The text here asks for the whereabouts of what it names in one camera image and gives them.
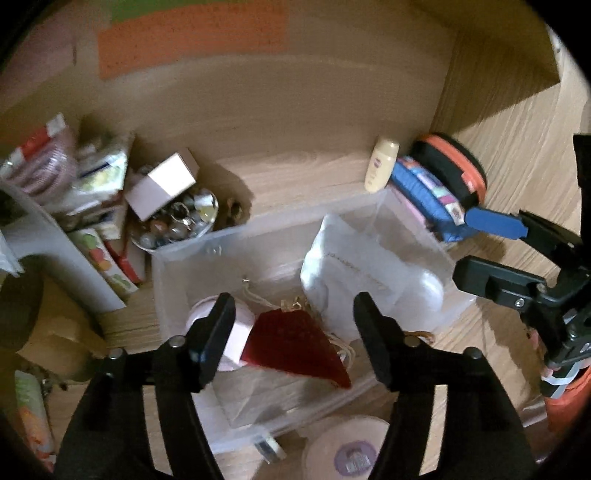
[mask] blue package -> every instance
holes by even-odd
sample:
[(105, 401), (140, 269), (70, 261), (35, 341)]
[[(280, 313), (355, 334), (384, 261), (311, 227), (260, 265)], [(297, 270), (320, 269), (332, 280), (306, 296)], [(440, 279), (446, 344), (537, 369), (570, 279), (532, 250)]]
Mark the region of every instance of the blue package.
[(399, 158), (391, 178), (396, 188), (432, 224), (433, 231), (439, 233), (444, 242), (459, 242), (478, 232), (465, 225), (463, 209), (451, 192), (413, 158)]

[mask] wooden surface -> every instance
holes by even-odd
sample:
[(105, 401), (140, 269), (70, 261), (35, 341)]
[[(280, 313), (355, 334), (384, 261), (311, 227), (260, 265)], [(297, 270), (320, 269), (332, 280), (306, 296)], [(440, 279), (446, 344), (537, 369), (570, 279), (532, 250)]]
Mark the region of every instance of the wooden surface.
[(479, 33), (519, 51), (540, 67), (556, 84), (558, 68), (548, 27), (522, 0), (413, 0), (446, 25), (463, 32)]
[[(185, 59), (103, 81), (106, 4), (64, 7), (75, 66), (8, 109), (0, 92), (0, 154), (61, 111), (85, 138), (134, 130), (133, 166), (189, 148), (200, 182), (254, 203), (253, 214), (348, 194), (378, 135), (407, 148), (433, 119), (455, 37), (410, 0), (291, 0), (282, 54)], [(311, 199), (301, 186), (317, 177)]]
[[(0, 141), (21, 140), (20, 132), (57, 110), (78, 121), (85, 117), (83, 130), (136, 129), (138, 161), (188, 146), (203, 162), (206, 185), (222, 194), (240, 190), (256, 214), (358, 193), (377, 134), (399, 138), (404, 149), (433, 120), (434, 129), (452, 133), (480, 158), (489, 179), (488, 206), (529, 209), (577, 230), (571, 136), (579, 130), (587, 90), (566, 55), (559, 62), (562, 82), (546, 88), (547, 80), (511, 48), (464, 34), (454, 44), (454, 31), (406, 2), (364, 8), (366, 3), (294, 2), (290, 55), (190, 60), (107, 83), (94, 77), (96, 46), (82, 36), (76, 67), (0, 116)], [(92, 4), (75, 4), (94, 12), (88, 18), (100, 19)], [(518, 242), (478, 236), (450, 251), (455, 258), (476, 254), (556, 275)], [(101, 324), (111, 346), (136, 352), (159, 345), (150, 284)], [(469, 345), (486, 353), (516, 406), (535, 392), (539, 364), (516, 313), (478, 301), (437, 341), (438, 348), (453, 351)], [(58, 440), (82, 391), (77, 385), (50, 398)], [(341, 413), (387, 419), (392, 401), (392, 394), (376, 387)], [(435, 439), (443, 404), (439, 400), (434, 409)], [(146, 411), (155, 464), (168, 471), (153, 390), (146, 392)], [(305, 441), (293, 432), (280, 443), (288, 458), (273, 465), (251, 447), (217, 459), (229, 479), (300, 479)], [(425, 468), (436, 462), (436, 444)]]

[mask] plastic bag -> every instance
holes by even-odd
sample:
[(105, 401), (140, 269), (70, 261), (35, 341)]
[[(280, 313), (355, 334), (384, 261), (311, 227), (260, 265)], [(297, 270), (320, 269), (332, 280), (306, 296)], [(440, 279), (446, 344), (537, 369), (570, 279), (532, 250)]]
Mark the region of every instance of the plastic bag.
[(434, 274), (403, 262), (336, 215), (324, 217), (300, 280), (326, 329), (347, 342), (359, 338), (353, 299), (360, 291), (369, 292), (380, 311), (405, 330), (421, 330), (417, 319), (443, 303), (443, 285)]
[(1, 176), (44, 205), (75, 180), (75, 144), (74, 134), (60, 114), (11, 154)]

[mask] small white box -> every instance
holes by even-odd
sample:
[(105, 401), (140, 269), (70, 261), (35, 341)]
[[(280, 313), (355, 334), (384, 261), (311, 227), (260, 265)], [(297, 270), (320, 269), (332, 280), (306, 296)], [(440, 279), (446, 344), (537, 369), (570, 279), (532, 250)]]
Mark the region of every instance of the small white box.
[(176, 152), (139, 181), (125, 198), (145, 222), (159, 208), (195, 185), (199, 165), (187, 148)]

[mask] yellow lotion bottle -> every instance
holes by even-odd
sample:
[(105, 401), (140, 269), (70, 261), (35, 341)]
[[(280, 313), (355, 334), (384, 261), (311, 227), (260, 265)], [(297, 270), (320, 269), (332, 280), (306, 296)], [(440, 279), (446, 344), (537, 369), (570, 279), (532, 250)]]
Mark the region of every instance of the yellow lotion bottle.
[(365, 190), (375, 193), (386, 186), (396, 163), (398, 147), (394, 140), (382, 137), (378, 139), (365, 174)]

